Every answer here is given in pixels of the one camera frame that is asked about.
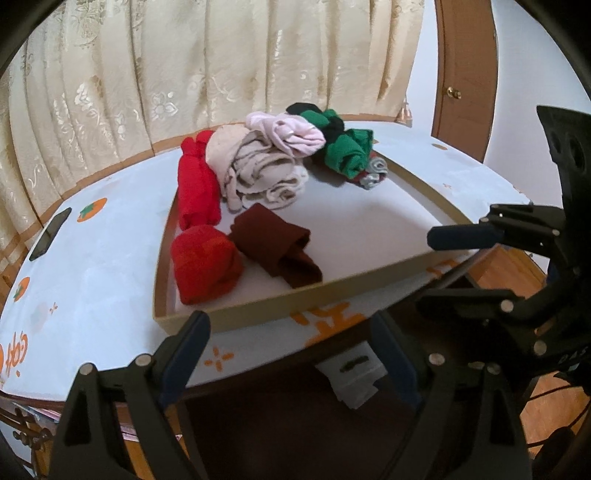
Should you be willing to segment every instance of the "green rolled cloth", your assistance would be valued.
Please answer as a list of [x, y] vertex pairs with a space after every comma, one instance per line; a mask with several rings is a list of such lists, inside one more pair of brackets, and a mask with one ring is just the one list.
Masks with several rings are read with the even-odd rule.
[[323, 133], [326, 145], [314, 156], [321, 158], [328, 168], [353, 180], [368, 166], [373, 130], [345, 130], [345, 123], [334, 110], [322, 112], [312, 103], [294, 103], [287, 113], [302, 116]]

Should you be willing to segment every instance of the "door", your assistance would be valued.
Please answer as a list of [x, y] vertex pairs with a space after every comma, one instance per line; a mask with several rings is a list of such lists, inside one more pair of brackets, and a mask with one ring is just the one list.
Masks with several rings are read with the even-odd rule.
[[491, 0], [435, 0], [435, 4], [439, 74], [432, 135], [482, 162], [497, 82]]

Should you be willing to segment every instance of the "doorknob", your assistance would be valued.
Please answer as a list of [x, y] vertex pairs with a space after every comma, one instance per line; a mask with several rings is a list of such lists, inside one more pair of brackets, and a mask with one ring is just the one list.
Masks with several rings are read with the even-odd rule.
[[461, 91], [456, 90], [454, 87], [447, 87], [446, 93], [449, 98], [455, 98], [456, 100], [462, 98]]

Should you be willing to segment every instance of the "beige floral curtain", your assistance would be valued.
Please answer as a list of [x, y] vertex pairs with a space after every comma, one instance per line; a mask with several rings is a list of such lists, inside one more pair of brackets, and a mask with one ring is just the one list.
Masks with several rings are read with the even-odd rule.
[[65, 1], [0, 80], [0, 304], [64, 199], [188, 134], [296, 101], [408, 122], [423, 2]]

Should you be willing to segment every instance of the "pink rolled cloth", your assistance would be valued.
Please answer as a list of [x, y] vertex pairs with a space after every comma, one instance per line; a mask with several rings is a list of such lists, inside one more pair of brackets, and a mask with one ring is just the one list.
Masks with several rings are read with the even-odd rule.
[[273, 145], [292, 158], [309, 157], [326, 143], [322, 132], [299, 115], [253, 112], [246, 116], [245, 126], [262, 132]]

